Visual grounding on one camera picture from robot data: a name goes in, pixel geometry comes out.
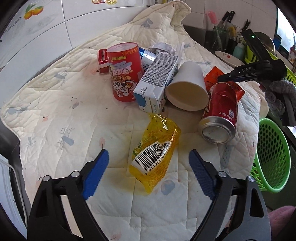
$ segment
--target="stain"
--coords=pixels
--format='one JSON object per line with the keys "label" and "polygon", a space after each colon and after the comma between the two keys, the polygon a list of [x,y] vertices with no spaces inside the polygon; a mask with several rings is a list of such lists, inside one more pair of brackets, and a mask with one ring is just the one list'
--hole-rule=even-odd
{"label": "stain", "polygon": [[109,240],[119,240],[121,238],[122,234],[119,232],[118,234],[114,234],[110,237]]}
{"label": "stain", "polygon": [[99,143],[100,143],[100,147],[104,148],[104,146],[106,144],[106,140],[103,137],[101,137],[100,140],[99,140]]}
{"label": "stain", "polygon": [[47,120],[48,120],[48,115],[43,117],[42,122],[45,122],[45,121],[47,121]]}
{"label": "stain", "polygon": [[77,106],[79,106],[79,102],[76,102],[74,105],[72,105],[72,109],[75,109]]}
{"label": "stain", "polygon": [[96,69],[92,69],[90,72],[92,75],[94,75],[94,74],[96,74]]}
{"label": "stain", "polygon": [[163,195],[168,195],[174,190],[176,184],[172,180],[165,180],[160,187],[160,191]]}

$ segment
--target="red soda can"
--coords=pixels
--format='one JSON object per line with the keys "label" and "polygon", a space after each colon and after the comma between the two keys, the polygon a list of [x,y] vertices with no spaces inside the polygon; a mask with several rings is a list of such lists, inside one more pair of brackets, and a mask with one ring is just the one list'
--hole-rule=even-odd
{"label": "red soda can", "polygon": [[98,69],[100,74],[109,73],[107,49],[100,49],[98,51]]}
{"label": "red soda can", "polygon": [[205,108],[199,128],[209,142],[223,144],[235,137],[237,124],[237,96],[227,83],[214,84],[209,92],[210,101]]}
{"label": "red soda can", "polygon": [[133,90],[143,76],[139,47],[136,43],[121,43],[107,49],[109,72],[115,99],[134,101]]}

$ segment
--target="black clamp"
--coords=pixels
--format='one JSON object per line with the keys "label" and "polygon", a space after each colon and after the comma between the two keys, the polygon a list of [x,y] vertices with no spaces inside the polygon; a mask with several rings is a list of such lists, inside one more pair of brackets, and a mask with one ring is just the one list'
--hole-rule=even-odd
{"label": "black clamp", "polygon": [[[108,241],[95,221],[85,200],[87,179],[94,168],[109,159],[102,150],[94,161],[68,177],[52,179],[45,176],[36,193],[28,223],[29,241]],[[270,241],[271,231],[266,206],[253,177],[246,180],[229,177],[217,172],[214,166],[202,160],[196,150],[189,154],[189,161],[197,165],[198,180],[212,181],[208,195],[213,202],[203,222],[190,241]],[[66,195],[73,216],[83,238],[72,234],[63,209],[61,195]],[[237,196],[236,207],[230,226],[216,238],[223,223],[231,196]]]}
{"label": "black clamp", "polygon": [[[257,62],[235,67],[233,71],[218,77],[218,82],[242,82],[255,80],[269,89],[269,84],[272,81],[283,80],[288,72],[287,67],[281,59],[274,60],[258,39],[258,37],[248,29],[241,32],[247,45],[257,57]],[[296,126],[293,106],[289,95],[275,93],[285,106],[285,113],[280,117],[283,126]]]}

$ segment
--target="red box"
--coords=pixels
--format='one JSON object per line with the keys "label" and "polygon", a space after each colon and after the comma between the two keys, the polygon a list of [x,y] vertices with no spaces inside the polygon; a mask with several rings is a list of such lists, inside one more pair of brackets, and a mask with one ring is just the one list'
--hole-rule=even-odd
{"label": "red box", "polygon": [[100,49],[98,51],[98,69],[100,74],[109,73],[107,49]]}

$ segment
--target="red snack wrapper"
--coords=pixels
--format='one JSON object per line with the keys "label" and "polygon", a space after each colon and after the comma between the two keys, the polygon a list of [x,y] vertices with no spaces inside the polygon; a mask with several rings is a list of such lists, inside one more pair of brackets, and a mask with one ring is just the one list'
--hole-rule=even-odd
{"label": "red snack wrapper", "polygon": [[[224,73],[220,69],[214,66],[214,68],[212,68],[212,70],[205,76],[205,87],[208,92],[214,84],[218,83],[218,77],[223,74]],[[226,83],[234,89],[237,96],[237,102],[240,101],[245,91],[237,83],[233,81],[228,81]]]}

